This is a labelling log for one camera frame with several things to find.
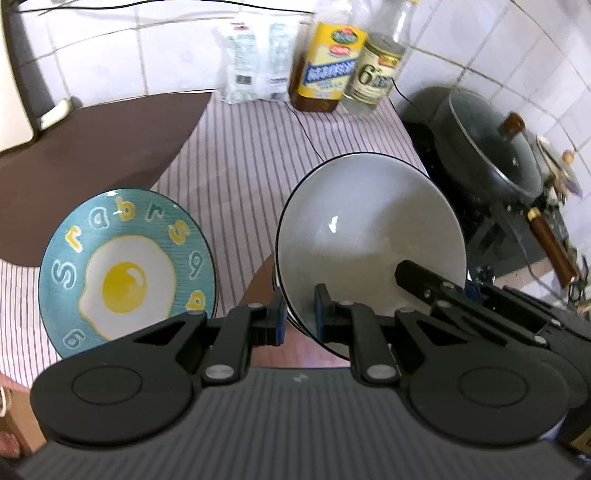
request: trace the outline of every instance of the soy sauce bottle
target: soy sauce bottle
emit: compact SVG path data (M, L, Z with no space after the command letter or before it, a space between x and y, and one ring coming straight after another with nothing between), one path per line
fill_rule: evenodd
M332 112L339 103L367 37L369 0L323 0L316 23L295 63L291 104L301 112Z

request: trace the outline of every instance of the black plastic mount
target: black plastic mount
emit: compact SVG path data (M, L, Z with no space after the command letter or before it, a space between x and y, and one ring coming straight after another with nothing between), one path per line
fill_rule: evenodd
M48 438L128 444L168 428L203 388L241 380L251 348L280 345L284 334L279 292L225 318L186 312L52 365L33 384L31 405Z

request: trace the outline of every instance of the brown cloth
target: brown cloth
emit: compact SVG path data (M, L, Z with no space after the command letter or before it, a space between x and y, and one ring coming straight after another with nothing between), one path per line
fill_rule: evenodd
M209 93L146 96L75 110L0 158L0 258L39 267L62 220L108 190L149 189L199 122Z

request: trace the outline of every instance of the glass bottle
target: glass bottle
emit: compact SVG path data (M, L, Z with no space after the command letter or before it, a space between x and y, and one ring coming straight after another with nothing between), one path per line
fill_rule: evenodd
M371 21L370 0L322 0L307 48L295 62L291 104L302 112L333 111L355 68Z
M393 75L410 44L418 1L384 0L341 100L349 112L369 115L394 86Z

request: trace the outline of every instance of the yellow label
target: yellow label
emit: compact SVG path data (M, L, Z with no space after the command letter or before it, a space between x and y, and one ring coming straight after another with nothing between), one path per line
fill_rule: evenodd
M366 37L355 27L319 23L297 92L306 98L340 100Z

